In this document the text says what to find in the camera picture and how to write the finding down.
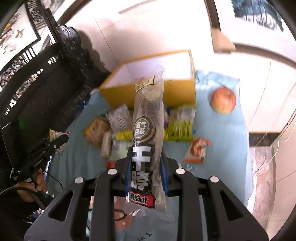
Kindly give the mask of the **person left hand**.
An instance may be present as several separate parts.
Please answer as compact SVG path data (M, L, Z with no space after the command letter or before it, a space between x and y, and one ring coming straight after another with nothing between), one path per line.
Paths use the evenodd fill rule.
M26 181L21 181L15 185L15 187L24 187L30 190L33 190L34 192L43 192L46 193L48 191L46 182L44 180L44 174L42 169L38 170L38 174L35 178L36 185L34 183L28 183ZM33 197L31 194L27 191L24 190L18 190L17 193L20 195L20 197L25 201L25 202L34 202Z

